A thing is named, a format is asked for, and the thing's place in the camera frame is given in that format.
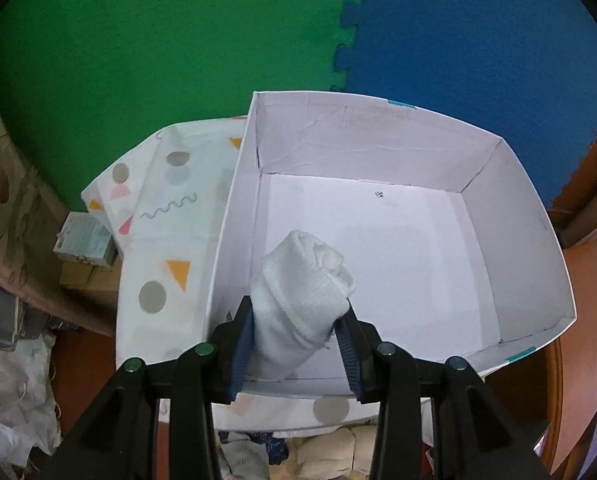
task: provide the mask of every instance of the pink triangle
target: pink triangle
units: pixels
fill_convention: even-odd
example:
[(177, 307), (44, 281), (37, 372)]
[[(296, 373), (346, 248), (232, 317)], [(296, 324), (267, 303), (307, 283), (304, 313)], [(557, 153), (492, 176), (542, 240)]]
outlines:
[(128, 218), (125, 220), (125, 223), (118, 228), (118, 234), (126, 235), (130, 232), (130, 225), (132, 223), (132, 218)]
[(117, 184), (110, 191), (110, 200), (116, 200), (117, 198), (127, 196), (128, 194), (130, 194), (129, 187), (127, 187), (125, 184)]

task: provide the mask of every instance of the open cardboard box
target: open cardboard box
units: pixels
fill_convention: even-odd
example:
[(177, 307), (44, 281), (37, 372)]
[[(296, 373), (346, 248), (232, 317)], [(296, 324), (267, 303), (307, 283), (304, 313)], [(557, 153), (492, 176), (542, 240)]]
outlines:
[[(422, 108), (334, 92), (255, 93), (214, 266), (206, 332), (233, 316), (292, 230), (345, 256), (350, 301), (418, 358), (486, 375), (576, 319), (547, 213), (507, 143)], [(351, 396), (335, 337), (244, 391)]]

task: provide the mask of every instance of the blue foam mat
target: blue foam mat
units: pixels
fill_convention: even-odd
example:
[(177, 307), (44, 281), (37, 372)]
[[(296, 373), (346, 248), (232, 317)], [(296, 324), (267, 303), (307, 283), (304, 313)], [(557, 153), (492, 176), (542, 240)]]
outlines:
[(597, 134), (597, 24), (580, 0), (346, 2), (345, 91), (501, 135), (546, 206)]

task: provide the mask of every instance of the green screw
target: green screw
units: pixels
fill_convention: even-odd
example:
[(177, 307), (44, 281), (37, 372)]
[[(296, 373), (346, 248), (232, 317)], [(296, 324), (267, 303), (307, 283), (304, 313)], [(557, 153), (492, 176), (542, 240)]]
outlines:
[(125, 361), (125, 370), (128, 372), (137, 372), (143, 367), (143, 359), (139, 359), (138, 357), (133, 357)]
[(216, 347), (211, 343), (198, 343), (194, 347), (194, 351), (200, 356), (211, 355), (214, 353), (214, 350), (216, 350)]

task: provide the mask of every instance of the silver screw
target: silver screw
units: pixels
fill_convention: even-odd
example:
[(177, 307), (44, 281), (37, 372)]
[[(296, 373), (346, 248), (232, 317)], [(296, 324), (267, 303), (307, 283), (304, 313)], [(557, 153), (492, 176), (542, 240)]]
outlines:
[(211, 355), (214, 353), (214, 350), (216, 350), (216, 347), (211, 343), (198, 343), (194, 347), (194, 351), (200, 356)]
[(138, 357), (133, 357), (125, 361), (125, 370), (128, 372), (137, 372), (143, 367), (143, 359), (139, 359)]
[(462, 357), (459, 357), (457, 355), (450, 357), (447, 360), (447, 364), (454, 368), (454, 370), (458, 370), (459, 372), (467, 368), (467, 361), (465, 361)]
[(382, 355), (394, 355), (396, 353), (396, 345), (389, 341), (383, 341), (376, 345), (376, 350)]

